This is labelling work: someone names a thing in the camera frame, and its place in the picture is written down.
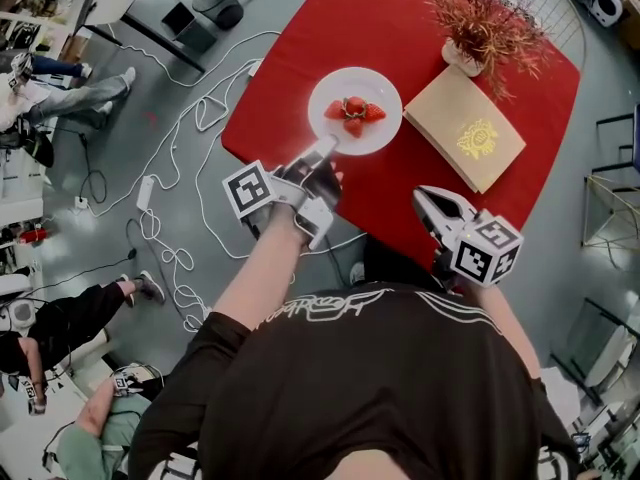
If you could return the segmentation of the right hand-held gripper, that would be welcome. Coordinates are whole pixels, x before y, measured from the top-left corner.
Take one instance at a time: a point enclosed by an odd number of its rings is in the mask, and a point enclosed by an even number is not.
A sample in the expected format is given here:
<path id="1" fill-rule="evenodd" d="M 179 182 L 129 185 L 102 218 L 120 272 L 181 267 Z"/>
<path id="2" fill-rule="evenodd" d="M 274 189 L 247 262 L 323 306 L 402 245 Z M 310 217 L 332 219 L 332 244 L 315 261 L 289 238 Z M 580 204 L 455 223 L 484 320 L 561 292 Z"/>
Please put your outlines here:
<path id="1" fill-rule="evenodd" d="M 422 185 L 412 192 L 416 214 L 449 255 L 449 271 L 482 287 L 498 283 L 516 262 L 524 238 L 502 216 L 477 210 L 460 194 Z"/>

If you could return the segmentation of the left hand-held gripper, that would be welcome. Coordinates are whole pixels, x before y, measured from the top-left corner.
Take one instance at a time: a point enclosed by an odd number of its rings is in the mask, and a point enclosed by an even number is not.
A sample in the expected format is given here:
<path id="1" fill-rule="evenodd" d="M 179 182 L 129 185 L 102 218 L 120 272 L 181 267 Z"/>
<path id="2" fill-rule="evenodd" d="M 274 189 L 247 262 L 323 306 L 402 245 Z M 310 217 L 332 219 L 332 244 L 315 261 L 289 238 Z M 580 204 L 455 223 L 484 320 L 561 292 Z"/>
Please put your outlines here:
<path id="1" fill-rule="evenodd" d="M 327 159 L 337 147 L 335 135 L 325 135 L 288 166 L 266 171 L 257 160 L 223 180 L 222 185 L 237 219 L 258 239 L 259 223 L 275 204 L 293 209 L 293 222 L 315 250 L 334 222 L 342 186 Z"/>

